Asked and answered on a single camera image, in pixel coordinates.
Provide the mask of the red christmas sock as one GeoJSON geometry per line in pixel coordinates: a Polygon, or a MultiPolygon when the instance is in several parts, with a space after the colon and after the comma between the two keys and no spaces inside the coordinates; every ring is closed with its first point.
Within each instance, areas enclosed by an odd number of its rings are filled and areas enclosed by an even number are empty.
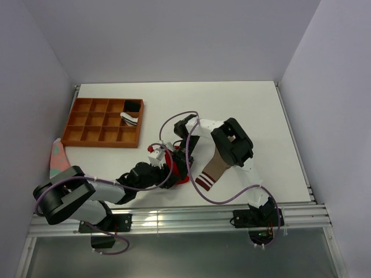
{"type": "Polygon", "coordinates": [[[169,168],[173,166],[173,174],[180,179],[178,182],[176,182],[176,185],[189,182],[190,178],[188,176],[185,152],[176,149],[170,154],[171,156],[167,153],[165,154],[165,162],[169,168]]]}

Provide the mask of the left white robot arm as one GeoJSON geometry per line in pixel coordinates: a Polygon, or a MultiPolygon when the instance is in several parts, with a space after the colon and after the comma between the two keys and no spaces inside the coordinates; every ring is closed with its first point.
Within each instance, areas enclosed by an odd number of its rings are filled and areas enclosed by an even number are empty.
{"type": "Polygon", "coordinates": [[[71,166],[34,189],[35,213],[45,217],[50,225],[70,218],[107,231],[113,224],[107,202],[127,204],[138,192],[169,189],[179,181],[180,177],[167,164],[153,166],[139,162],[113,181],[89,177],[80,167],[71,166]]]}

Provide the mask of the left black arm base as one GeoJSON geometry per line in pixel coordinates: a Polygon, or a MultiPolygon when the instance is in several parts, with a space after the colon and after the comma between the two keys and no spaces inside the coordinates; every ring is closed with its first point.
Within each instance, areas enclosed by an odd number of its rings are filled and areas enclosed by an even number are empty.
{"type": "Polygon", "coordinates": [[[79,233],[96,233],[97,229],[104,232],[119,233],[129,232],[132,224],[132,214],[111,214],[104,220],[96,225],[92,225],[91,228],[86,222],[80,222],[79,233]]]}

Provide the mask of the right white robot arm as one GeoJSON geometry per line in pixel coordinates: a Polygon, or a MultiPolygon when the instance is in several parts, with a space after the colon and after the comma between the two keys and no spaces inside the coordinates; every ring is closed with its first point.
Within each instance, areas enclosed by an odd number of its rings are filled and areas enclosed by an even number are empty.
{"type": "Polygon", "coordinates": [[[261,184],[253,165],[253,142],[234,118],[225,121],[201,119],[190,114],[174,124],[174,133],[181,143],[172,153],[173,163],[182,180],[188,179],[200,197],[210,204],[224,205],[248,193],[248,216],[246,222],[262,226],[272,221],[279,226],[282,222],[280,210],[273,195],[261,184]],[[192,152],[199,139],[209,138],[214,142],[214,154],[197,177],[191,174],[194,162],[192,152]],[[203,191],[211,190],[226,170],[239,167],[250,185],[225,201],[207,198],[203,191]]]}

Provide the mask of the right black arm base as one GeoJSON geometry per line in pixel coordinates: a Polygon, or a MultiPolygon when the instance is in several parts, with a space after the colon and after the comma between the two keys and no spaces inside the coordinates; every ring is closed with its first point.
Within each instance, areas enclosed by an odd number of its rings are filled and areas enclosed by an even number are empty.
{"type": "Polygon", "coordinates": [[[272,210],[268,214],[263,214],[260,210],[243,209],[234,210],[230,224],[235,228],[263,228],[278,227],[278,223],[283,227],[285,222],[282,210],[272,210]]]}

